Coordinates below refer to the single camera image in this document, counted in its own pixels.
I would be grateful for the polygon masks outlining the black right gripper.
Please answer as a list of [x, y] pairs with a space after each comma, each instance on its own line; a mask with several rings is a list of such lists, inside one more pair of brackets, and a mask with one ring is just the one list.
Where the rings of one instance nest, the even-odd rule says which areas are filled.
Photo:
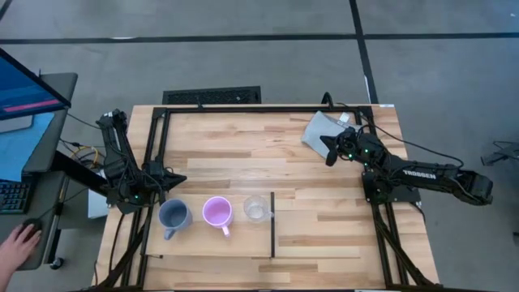
[[364, 165], [378, 163], [384, 156], [384, 145], [376, 135], [357, 133], [352, 127], [336, 136], [321, 135], [320, 140], [329, 150], [325, 160], [327, 166], [333, 166], [337, 154], [343, 160], [356, 161]]

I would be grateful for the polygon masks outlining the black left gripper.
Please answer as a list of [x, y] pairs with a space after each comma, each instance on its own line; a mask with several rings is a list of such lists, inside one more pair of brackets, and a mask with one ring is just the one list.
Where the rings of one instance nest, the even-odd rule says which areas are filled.
[[157, 161], [144, 162], [143, 171], [157, 182], [157, 185], [161, 189], [161, 193], [169, 191], [178, 184], [187, 180], [185, 175], [175, 174], [173, 172], [164, 172], [162, 164]]

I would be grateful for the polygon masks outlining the grey mug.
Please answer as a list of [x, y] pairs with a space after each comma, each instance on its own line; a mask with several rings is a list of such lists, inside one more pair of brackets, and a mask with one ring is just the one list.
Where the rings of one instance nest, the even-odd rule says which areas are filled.
[[159, 208], [158, 219], [164, 228], [165, 240], [170, 240], [175, 233], [187, 229], [193, 222], [191, 210], [180, 199], [164, 202]]

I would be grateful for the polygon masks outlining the pink mug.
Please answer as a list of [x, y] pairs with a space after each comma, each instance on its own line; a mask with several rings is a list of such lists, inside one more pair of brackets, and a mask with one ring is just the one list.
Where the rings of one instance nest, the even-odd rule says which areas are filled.
[[220, 229], [226, 238], [230, 237], [229, 226], [234, 219], [232, 204], [222, 196], [208, 199], [202, 209], [203, 219], [212, 227]]

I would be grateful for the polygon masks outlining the clear glass cup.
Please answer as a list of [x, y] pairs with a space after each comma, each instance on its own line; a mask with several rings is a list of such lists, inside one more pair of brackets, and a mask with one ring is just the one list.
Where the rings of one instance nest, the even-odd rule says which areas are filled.
[[259, 195], [253, 195], [245, 199], [243, 210], [253, 222], [269, 221], [272, 218], [269, 202]]

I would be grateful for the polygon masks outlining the wooden shelf with black legs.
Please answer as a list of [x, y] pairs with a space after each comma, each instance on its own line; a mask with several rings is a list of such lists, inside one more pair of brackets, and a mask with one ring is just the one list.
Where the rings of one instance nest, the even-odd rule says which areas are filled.
[[[146, 253], [154, 256], [270, 257], [272, 218], [269, 221], [253, 222], [243, 210], [245, 199], [253, 195], [263, 196], [269, 202], [271, 210], [270, 191], [223, 190], [221, 194], [215, 195], [212, 190], [172, 190], [167, 200], [180, 199], [185, 202], [191, 210], [193, 222], [187, 229], [175, 233], [170, 240], [165, 240], [164, 228], [158, 219], [160, 206], [155, 207], [149, 225]], [[204, 203], [213, 196], [225, 197], [232, 204], [234, 219], [229, 226], [229, 238], [203, 219]]]

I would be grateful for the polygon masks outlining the grey folded cloth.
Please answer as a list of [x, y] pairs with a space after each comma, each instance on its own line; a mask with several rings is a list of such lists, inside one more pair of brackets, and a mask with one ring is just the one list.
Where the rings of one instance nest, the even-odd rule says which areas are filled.
[[359, 125], [349, 123], [349, 119], [343, 120], [343, 117], [345, 117], [345, 113], [342, 113], [341, 118], [337, 119], [317, 111], [307, 124], [301, 141], [322, 156], [322, 158], [326, 158], [329, 150], [320, 139], [322, 135], [335, 137], [348, 127], [352, 127], [356, 131], [360, 129]]

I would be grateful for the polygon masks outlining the white box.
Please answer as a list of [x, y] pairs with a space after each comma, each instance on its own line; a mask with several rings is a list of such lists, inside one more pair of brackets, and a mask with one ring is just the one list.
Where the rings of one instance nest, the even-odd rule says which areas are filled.
[[106, 198], [94, 190], [88, 190], [88, 218], [105, 217], [108, 213], [109, 205], [106, 203]]

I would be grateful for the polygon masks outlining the black floor vent grille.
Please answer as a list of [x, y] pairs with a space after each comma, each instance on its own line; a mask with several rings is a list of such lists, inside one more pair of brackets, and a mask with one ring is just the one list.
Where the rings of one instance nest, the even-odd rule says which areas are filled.
[[163, 105], [261, 104], [260, 86], [164, 91]]

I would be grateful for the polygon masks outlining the black computer mouse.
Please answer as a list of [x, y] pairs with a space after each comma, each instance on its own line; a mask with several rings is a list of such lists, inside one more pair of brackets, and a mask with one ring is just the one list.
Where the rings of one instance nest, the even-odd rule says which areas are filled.
[[23, 222], [23, 228], [32, 226], [31, 231], [28, 233], [28, 237], [31, 238], [37, 231], [42, 229], [43, 223], [40, 218], [28, 218]]

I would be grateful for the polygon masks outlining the black floor stand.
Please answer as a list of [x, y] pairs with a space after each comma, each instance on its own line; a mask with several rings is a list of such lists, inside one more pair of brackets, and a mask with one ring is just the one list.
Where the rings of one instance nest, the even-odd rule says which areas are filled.
[[498, 161], [515, 160], [519, 161], [519, 143], [495, 140], [492, 142], [498, 148], [492, 154], [480, 157], [485, 166], [493, 166]]

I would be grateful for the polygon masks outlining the person's hand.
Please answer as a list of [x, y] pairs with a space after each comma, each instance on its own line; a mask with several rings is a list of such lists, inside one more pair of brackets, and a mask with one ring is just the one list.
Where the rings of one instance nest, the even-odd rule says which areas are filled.
[[35, 230], [33, 224], [18, 225], [8, 238], [0, 244], [0, 290], [5, 290], [17, 268], [21, 266], [34, 251], [40, 241], [41, 232]]

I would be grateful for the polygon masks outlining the computer monitor blue screen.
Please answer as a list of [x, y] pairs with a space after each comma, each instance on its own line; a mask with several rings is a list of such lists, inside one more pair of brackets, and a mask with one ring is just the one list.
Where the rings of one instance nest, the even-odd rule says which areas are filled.
[[70, 107], [62, 94], [0, 48], [0, 120]]

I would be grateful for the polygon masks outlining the black aluminium table frame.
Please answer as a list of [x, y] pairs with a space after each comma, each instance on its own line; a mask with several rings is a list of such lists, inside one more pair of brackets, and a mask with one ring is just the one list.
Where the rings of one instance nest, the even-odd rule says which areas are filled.
[[[362, 166], [324, 160], [301, 137], [316, 105], [219, 106], [200, 112], [183, 105], [161, 116], [157, 106], [137, 105], [128, 137], [138, 161], [155, 157], [147, 142], [164, 149], [164, 162], [187, 180], [175, 187], [196, 191], [270, 191], [272, 250], [268, 258], [148, 255], [131, 263], [127, 289], [276, 290], [378, 289], [384, 274]], [[97, 260], [96, 290], [109, 266], [127, 249], [132, 227], [153, 210], [122, 217], [111, 210]]]

